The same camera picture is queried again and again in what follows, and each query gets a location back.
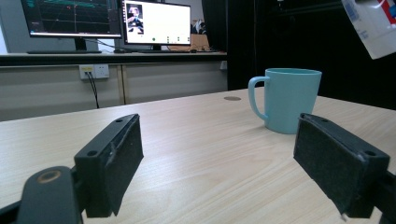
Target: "power outlet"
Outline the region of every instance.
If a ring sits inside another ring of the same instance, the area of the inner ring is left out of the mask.
[[[227,70],[227,61],[222,61],[221,62],[220,70],[221,71],[226,71]]]
[[[93,64],[82,64],[79,66],[79,76],[81,79],[88,79],[88,73],[91,73],[92,77],[95,78]]]
[[[95,72],[95,78],[110,77],[110,73],[108,72],[108,64],[95,64],[93,69]]]

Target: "wooden table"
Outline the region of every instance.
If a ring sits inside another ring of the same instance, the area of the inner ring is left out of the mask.
[[[267,130],[247,90],[1,122],[0,206],[20,199],[30,175],[74,166],[109,122],[133,113],[145,158],[119,215],[85,223],[345,223],[293,159],[295,135]],[[396,111],[318,97],[313,114],[396,158]],[[348,223],[378,223],[380,215],[375,209],[371,219]]]

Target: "light blue mug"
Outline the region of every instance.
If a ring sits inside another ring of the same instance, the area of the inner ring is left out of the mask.
[[[268,68],[265,77],[248,83],[248,98],[265,127],[277,133],[297,133],[301,113],[312,113],[318,95],[321,72],[299,68]],[[264,113],[256,105],[255,87],[264,85]]]

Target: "computer monitor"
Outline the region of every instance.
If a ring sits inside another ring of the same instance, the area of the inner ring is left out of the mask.
[[[124,44],[189,46],[191,7],[186,5],[122,0]]]
[[[21,0],[30,37],[121,38],[118,0]]]

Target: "screw hole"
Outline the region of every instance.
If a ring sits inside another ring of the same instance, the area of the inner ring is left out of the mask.
[[[364,153],[366,153],[369,156],[375,156],[375,153],[372,151],[365,151]]]
[[[97,151],[90,151],[90,152],[88,152],[88,156],[94,156],[94,155],[96,155],[96,153],[98,153]]]

